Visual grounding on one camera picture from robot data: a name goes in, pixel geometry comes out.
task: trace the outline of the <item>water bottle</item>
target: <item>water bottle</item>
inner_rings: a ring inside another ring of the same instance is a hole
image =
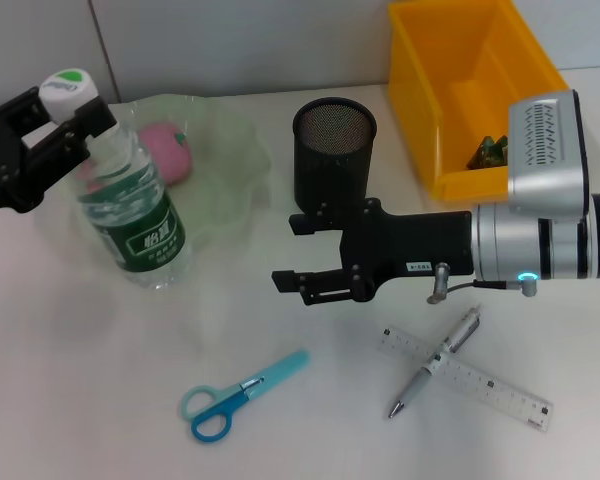
[[[63,70],[40,87],[40,99],[56,123],[98,92],[87,72]],[[163,288],[185,275],[191,246],[158,169],[136,132],[121,123],[89,137],[91,156],[71,174],[82,210],[133,282]]]

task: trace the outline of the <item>scissor blade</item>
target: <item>scissor blade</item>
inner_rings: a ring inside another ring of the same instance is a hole
[[[253,400],[304,368],[308,363],[309,354],[307,351],[298,350],[270,367],[244,379],[241,385],[245,389],[245,394],[249,397],[249,400]]]

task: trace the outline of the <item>white table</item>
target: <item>white table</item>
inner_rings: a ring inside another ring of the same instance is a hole
[[[567,71],[581,95],[600,190],[600,69]],[[339,235],[295,238],[291,120],[325,95],[378,121],[369,195],[395,213],[432,208],[381,86],[226,98],[271,149],[269,200],[239,235],[199,252],[165,292],[93,264],[54,192],[0,211],[0,479],[600,478],[600,281],[541,283],[534,299],[463,291],[432,307],[429,279],[394,280],[368,304],[305,307],[272,270],[339,266]],[[430,384],[394,420],[400,362],[375,351],[395,323],[439,341],[469,306],[483,322],[459,355],[555,403],[548,434]],[[193,385],[232,384],[298,347],[310,367],[239,411],[215,445],[177,416]]]

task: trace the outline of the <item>ruler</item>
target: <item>ruler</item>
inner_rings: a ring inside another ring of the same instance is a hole
[[[382,332],[379,350],[415,365],[426,362],[432,377],[450,389],[480,400],[536,430],[546,432],[549,428],[553,415],[551,402],[460,362],[453,354],[441,352],[439,347],[429,345],[398,327],[390,326]]]

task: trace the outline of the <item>bottle cap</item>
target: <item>bottle cap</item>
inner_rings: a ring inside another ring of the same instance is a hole
[[[56,124],[75,115],[75,111],[98,96],[95,83],[84,70],[61,70],[47,78],[40,86],[40,100]]]

